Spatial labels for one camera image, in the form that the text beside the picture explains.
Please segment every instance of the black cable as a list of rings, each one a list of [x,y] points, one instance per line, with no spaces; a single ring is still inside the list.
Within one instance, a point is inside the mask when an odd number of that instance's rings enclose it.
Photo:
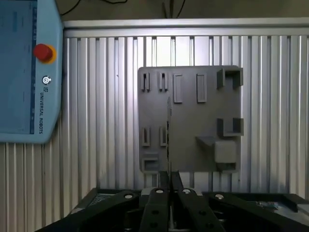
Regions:
[[[76,4],[71,9],[69,9],[65,13],[61,14],[61,16],[64,16],[64,15],[70,13],[72,10],[74,10],[79,5],[79,3],[81,3],[81,0],[77,0]]]
[[[106,3],[109,3],[109,4],[120,4],[120,3],[127,3],[127,0],[124,0],[124,1],[109,1],[109,0],[101,0],[101,1],[104,1]],[[78,5],[79,3],[81,3],[81,0],[77,0],[76,4],[71,8],[69,9],[68,11],[66,11],[65,13],[61,14],[61,16],[64,16],[68,13],[70,13],[71,11],[73,11]]]
[[[185,4],[185,0],[183,0],[183,4],[182,4],[182,6],[181,6],[181,8],[180,8],[180,10],[178,12],[177,18],[180,16],[181,12],[183,11],[184,4]]]
[[[127,3],[127,0],[124,0],[124,1],[109,1],[109,0],[101,0],[101,1],[104,1],[104,2],[109,3],[109,4],[120,4],[120,3]]]

